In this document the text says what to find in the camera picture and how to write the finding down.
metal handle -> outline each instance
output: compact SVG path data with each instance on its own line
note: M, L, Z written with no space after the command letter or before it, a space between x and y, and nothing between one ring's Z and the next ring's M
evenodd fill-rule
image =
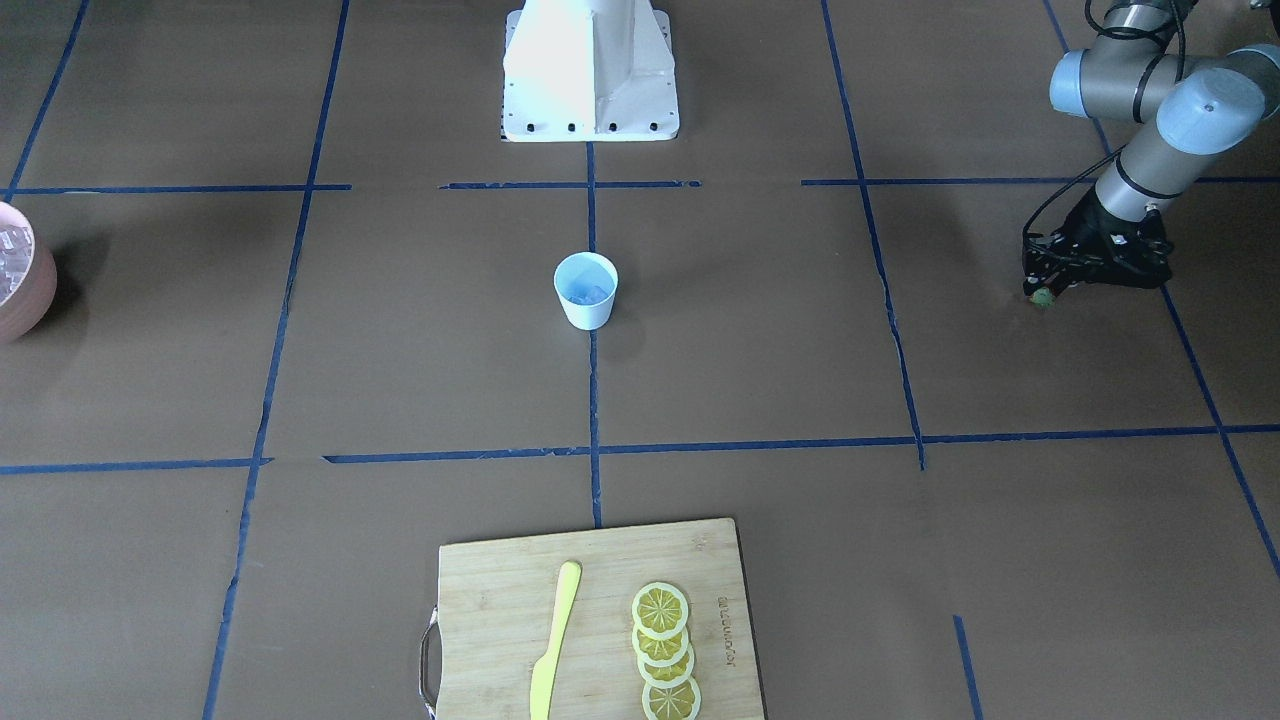
M426 632L422 633L422 653L420 656L421 661L417 664L417 696L422 698L422 706L426 707L429 720L435 720L435 703L438 700L426 687L426 651L431 643L431 630L435 630L436 638L440 637L439 621L440 607L435 606L431 609L431 619L426 621Z

lemon slice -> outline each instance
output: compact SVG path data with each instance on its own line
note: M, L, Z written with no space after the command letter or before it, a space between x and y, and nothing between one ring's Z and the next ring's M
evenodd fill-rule
M689 621L689 600L671 583L649 583L631 601L631 616L650 638L671 639Z
M675 688L655 688L646 684L640 702L649 720L694 720L703 707L703 692L698 689L698 680L692 678Z
M689 650L680 656L680 660L664 667L649 665L644 661L644 657L636 657L636 669L640 670L640 676L644 678L645 683L658 689L671 689L682 684L694 674L694 647L689 646Z
M655 641L644 634L640 628L631 629L631 647L636 651L636 657L654 667L667 667L675 665L685 656L689 648L689 628L678 635L664 641Z

wooden cutting board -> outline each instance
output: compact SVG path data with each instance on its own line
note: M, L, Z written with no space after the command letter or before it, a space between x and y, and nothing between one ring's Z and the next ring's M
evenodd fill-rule
M732 519L440 547L440 720L527 720L561 564L576 560L552 720L644 720L631 598L669 582L689 598L701 720L763 720L742 561Z

yellow knife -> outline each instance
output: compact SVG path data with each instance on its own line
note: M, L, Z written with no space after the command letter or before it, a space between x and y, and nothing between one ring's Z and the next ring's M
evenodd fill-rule
M552 711L552 688L556 685L556 666L559 664L559 651L564 644L564 628L568 626L568 611L577 597L577 583L582 579L582 566L572 560L561 565L559 579L556 583L556 605L552 611L552 635L547 641L547 653L534 662L534 682L529 687L530 720L547 720Z

bowl of ice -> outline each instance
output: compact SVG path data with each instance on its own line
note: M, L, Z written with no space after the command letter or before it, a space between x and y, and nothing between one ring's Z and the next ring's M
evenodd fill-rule
M0 202L0 343L33 328L55 290L58 270L49 246L36 240L26 215Z

